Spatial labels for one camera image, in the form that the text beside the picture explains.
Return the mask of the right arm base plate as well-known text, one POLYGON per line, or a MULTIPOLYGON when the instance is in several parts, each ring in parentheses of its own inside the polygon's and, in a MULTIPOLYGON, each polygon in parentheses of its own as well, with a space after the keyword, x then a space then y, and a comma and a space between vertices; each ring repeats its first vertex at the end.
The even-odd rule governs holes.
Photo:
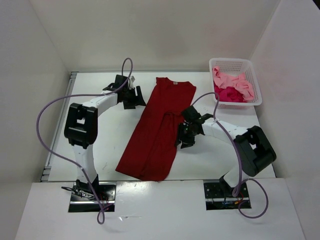
POLYGON ((251 209, 250 196, 247 184, 241 185, 237 197, 232 196, 232 191, 227 190, 218 180, 206 180, 203 182, 206 210, 234 210, 251 209))

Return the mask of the light pink t-shirt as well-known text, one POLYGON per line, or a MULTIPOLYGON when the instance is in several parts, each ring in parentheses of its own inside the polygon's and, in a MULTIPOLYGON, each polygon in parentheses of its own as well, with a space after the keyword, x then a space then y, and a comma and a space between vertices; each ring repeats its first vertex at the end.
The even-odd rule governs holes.
POLYGON ((255 98, 253 85, 246 80, 246 76, 244 73, 241 73, 237 76, 232 76, 221 72, 219 66, 214 66, 212 68, 212 76, 213 76, 213 87, 216 85, 220 89, 226 89, 227 87, 233 87, 237 91, 239 91, 247 103, 252 101, 255 98))

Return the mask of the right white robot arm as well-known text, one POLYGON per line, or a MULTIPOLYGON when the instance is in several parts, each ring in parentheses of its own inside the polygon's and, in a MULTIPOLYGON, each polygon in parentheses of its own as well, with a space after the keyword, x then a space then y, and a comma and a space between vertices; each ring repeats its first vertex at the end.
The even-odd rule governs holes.
POLYGON ((192 147, 197 135, 210 136, 230 144, 237 164, 220 178, 219 191, 225 197, 237 196, 240 186, 255 177, 276 159, 277 155, 261 127, 250 128, 209 118, 178 125, 176 145, 182 149, 192 147))

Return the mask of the dark red t-shirt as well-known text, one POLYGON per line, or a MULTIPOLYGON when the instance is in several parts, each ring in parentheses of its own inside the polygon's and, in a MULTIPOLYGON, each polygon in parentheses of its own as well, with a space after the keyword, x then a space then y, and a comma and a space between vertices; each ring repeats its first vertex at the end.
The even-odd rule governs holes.
POLYGON ((161 182, 167 178, 177 154, 181 112, 191 105, 196 87, 189 81, 157 77, 146 107, 116 167, 118 173, 161 182))

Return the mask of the magenta t-shirt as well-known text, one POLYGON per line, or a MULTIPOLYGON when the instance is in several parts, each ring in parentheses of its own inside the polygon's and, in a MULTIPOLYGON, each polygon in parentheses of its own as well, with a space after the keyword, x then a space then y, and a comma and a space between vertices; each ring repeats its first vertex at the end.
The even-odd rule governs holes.
POLYGON ((243 95, 234 87, 219 88, 214 85, 214 91, 219 95, 219 100, 230 103, 245 103, 243 95))

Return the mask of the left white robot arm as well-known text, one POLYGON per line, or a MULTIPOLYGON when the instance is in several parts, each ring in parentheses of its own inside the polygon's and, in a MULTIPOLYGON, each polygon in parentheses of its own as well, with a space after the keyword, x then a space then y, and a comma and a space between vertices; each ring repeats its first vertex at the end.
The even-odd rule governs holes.
POLYGON ((118 92, 106 87, 104 92, 84 103, 69 106, 64 136, 72 146, 77 166, 76 191, 89 200, 100 194, 99 175, 95 169, 93 144, 98 137, 98 118, 109 108, 123 103, 124 109, 146 106, 140 86, 125 86, 118 92))

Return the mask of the white plastic basket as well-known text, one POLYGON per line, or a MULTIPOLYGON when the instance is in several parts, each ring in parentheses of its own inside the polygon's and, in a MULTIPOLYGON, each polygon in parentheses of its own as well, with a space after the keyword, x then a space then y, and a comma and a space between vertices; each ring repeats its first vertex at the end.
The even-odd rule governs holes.
POLYGON ((210 78, 213 84, 213 71, 212 68, 218 66, 220 71, 231 76, 238 76, 242 73, 245 74, 245 78, 253 86, 254 99, 249 102, 239 103, 239 102, 224 102, 220 101, 218 107, 221 109, 245 109, 253 106, 259 106, 262 103, 261 91, 259 88, 256 73, 254 71, 253 64, 246 59, 241 58, 212 58, 209 60, 209 71, 210 78))

